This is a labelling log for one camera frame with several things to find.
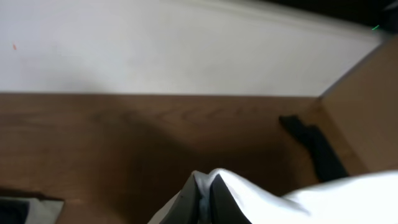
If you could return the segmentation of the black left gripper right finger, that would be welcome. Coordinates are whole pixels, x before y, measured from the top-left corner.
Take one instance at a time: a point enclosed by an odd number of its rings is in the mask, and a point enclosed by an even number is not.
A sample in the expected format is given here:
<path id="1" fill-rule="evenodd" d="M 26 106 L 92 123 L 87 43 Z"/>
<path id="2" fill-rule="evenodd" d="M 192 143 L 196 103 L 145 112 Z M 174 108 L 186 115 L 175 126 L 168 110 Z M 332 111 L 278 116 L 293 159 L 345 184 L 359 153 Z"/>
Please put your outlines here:
<path id="1" fill-rule="evenodd" d="M 220 175 L 214 178 L 210 187 L 210 211 L 212 224 L 251 224 Z"/>

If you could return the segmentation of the white printed t-shirt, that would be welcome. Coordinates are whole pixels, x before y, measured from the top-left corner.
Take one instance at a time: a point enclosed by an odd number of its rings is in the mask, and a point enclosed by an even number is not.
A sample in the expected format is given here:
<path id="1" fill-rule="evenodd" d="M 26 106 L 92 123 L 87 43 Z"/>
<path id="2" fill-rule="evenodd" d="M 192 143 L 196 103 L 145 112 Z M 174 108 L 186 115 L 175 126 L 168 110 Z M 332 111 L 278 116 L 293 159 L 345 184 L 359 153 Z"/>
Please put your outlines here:
<path id="1" fill-rule="evenodd" d="M 210 187 L 217 175 L 251 223 L 397 223 L 395 170 L 333 180 L 281 197 L 226 169 L 209 174 L 194 171 L 191 175 L 201 195 L 198 223 L 211 223 Z M 177 195 L 154 214 L 150 223 L 160 223 Z"/>

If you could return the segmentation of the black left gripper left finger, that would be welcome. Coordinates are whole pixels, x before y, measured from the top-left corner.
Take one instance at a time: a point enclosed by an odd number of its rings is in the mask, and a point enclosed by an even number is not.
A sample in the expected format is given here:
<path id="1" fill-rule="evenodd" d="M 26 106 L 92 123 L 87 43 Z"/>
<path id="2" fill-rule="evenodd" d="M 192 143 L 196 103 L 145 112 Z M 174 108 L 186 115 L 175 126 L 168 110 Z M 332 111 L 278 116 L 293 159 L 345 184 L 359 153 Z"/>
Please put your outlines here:
<path id="1" fill-rule="evenodd" d="M 191 175 L 160 224 L 197 224 L 200 199 L 196 180 Z"/>

